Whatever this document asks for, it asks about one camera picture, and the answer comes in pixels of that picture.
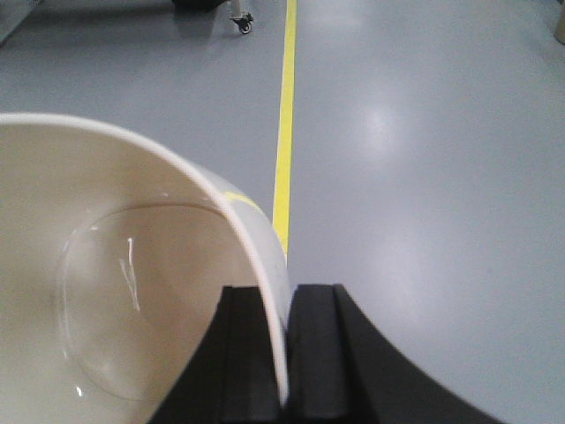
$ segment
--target wheel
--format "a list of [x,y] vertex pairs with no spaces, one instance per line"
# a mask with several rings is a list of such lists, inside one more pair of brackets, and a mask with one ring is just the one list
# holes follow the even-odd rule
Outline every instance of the wheel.
[[239,25],[239,32],[241,34],[249,34],[251,32],[251,22],[245,22]]

